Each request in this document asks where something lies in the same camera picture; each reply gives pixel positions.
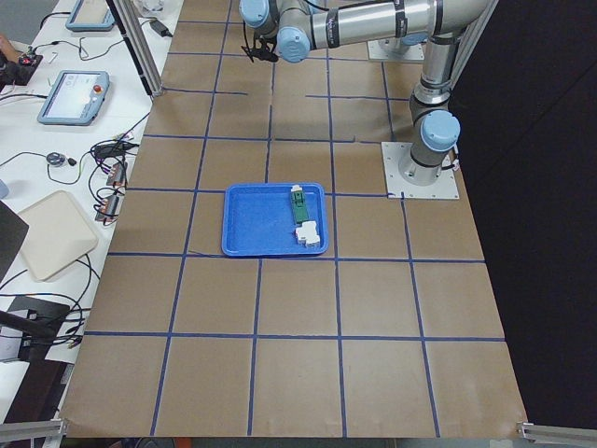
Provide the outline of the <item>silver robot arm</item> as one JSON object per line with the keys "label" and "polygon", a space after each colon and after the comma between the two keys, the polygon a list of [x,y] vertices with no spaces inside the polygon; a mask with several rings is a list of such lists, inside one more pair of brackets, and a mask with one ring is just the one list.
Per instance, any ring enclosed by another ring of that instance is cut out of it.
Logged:
{"label": "silver robot arm", "polygon": [[321,7],[310,1],[242,1],[243,24],[253,31],[244,47],[250,59],[303,61],[316,49],[335,49],[375,39],[403,40],[425,35],[423,69],[410,97],[415,129],[398,172],[412,185],[433,185],[460,134],[458,119],[448,112],[451,71],[460,31],[441,29],[439,1],[367,1],[344,7]]}

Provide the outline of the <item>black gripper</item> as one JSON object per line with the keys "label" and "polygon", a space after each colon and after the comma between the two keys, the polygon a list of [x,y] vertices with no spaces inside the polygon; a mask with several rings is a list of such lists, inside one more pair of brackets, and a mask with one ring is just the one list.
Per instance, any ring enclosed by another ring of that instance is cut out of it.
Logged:
{"label": "black gripper", "polygon": [[251,62],[254,60],[260,60],[270,63],[277,63],[279,61],[279,56],[276,53],[276,47],[277,42],[275,39],[254,39],[252,45],[246,47],[246,54]]}

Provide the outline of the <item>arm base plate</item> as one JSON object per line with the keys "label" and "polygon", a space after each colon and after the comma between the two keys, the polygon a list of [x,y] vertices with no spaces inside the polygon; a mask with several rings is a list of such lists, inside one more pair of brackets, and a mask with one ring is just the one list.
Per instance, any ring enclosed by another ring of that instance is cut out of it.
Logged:
{"label": "arm base plate", "polygon": [[395,38],[371,40],[368,41],[368,57],[372,61],[422,64],[424,48],[421,43],[410,46]]}
{"label": "arm base plate", "polygon": [[449,155],[436,167],[423,167],[410,154],[410,142],[382,142],[387,196],[395,199],[458,200]]}

